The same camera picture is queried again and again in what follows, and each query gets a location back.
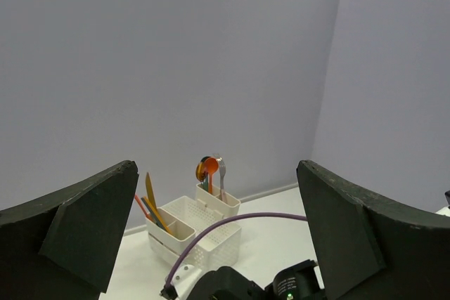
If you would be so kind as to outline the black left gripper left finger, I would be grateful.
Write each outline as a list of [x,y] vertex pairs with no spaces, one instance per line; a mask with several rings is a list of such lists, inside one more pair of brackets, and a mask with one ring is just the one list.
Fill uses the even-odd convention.
[[2,299],[98,299],[108,289],[134,200],[125,160],[1,210]]

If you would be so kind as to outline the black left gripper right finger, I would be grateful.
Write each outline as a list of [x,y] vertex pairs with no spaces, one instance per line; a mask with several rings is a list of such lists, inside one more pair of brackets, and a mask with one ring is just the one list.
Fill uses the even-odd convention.
[[297,181],[328,299],[448,299],[449,217],[302,160]]

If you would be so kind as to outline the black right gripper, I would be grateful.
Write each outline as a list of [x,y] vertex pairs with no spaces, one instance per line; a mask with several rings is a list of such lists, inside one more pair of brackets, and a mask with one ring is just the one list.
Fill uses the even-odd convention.
[[266,299],[266,292],[230,266],[222,266],[204,274],[196,282],[187,300],[258,300]]

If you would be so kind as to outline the orange plastic knife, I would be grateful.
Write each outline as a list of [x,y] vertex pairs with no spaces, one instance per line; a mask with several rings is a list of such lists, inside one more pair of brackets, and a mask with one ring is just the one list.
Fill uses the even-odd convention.
[[141,211],[143,212],[144,216],[149,220],[152,221],[152,218],[150,216],[150,214],[148,213],[147,209],[144,207],[141,199],[139,198],[139,196],[137,194],[134,195],[134,200],[136,201],[136,203],[139,205],[139,208],[141,209]]

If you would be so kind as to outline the teal plastic spoon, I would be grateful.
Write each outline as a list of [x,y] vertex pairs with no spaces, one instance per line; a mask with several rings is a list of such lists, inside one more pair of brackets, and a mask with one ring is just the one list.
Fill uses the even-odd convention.
[[210,174],[207,168],[207,161],[210,158],[210,156],[205,156],[201,159],[201,175],[200,175],[200,182],[202,184],[202,188],[207,191],[208,193],[211,193],[210,190]]

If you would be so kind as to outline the iridescent metal spoon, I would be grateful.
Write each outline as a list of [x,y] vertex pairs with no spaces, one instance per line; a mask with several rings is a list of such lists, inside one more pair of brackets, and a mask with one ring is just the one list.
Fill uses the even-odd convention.
[[195,177],[198,181],[204,182],[207,178],[207,172],[204,166],[204,162],[200,161],[195,169]]

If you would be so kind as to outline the orange plastic spoon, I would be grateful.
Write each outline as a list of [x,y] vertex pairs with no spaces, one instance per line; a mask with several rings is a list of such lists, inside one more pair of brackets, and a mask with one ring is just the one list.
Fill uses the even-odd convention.
[[217,159],[214,157],[208,157],[205,162],[205,169],[208,175],[208,193],[213,193],[213,175],[217,172],[219,169],[219,164],[217,162]]

